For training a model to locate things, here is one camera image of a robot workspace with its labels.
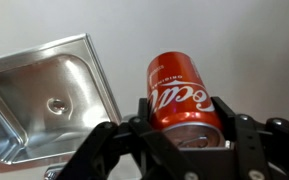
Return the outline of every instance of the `metal surface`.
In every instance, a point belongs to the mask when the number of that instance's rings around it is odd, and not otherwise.
[[[0,58],[0,171],[67,161],[120,114],[87,35]]]
[[[200,123],[187,122],[168,127],[164,134],[180,148],[204,148],[224,146],[222,133],[215,127]]]

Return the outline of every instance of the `can lid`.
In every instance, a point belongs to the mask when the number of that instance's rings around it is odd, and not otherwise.
[[[179,148],[222,147],[225,144],[222,133],[216,127],[201,122],[176,124],[163,132]]]

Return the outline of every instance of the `coca-cola can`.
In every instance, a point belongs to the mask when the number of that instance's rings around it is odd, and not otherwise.
[[[190,57],[167,52],[147,70],[150,124],[179,148],[224,146],[221,121]]]

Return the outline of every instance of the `white wall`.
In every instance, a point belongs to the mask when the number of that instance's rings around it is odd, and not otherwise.
[[[146,96],[149,62],[177,50],[236,112],[289,119],[289,1],[0,0],[0,55],[83,32],[122,115],[135,113]]]

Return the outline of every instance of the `screw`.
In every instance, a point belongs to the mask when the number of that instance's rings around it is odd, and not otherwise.
[[[250,170],[248,175],[250,176],[251,180],[265,180],[264,174],[258,170]]]
[[[136,119],[134,119],[133,121],[134,121],[135,123],[139,123],[139,122],[141,121],[141,119],[136,118]]]
[[[109,129],[109,128],[111,128],[113,125],[111,124],[111,123],[105,123],[105,125],[104,125],[104,127],[106,128],[106,129]]]
[[[282,121],[279,119],[274,119],[273,122],[277,125],[282,125]]]
[[[231,145],[231,141],[225,141],[225,148],[230,149]]]
[[[56,176],[57,174],[55,172],[49,172],[44,178],[44,180],[55,180]]]
[[[243,120],[247,121],[248,117],[246,115],[241,115],[240,118],[242,118]]]
[[[198,180],[198,176],[193,172],[187,172],[185,174],[185,180]]]

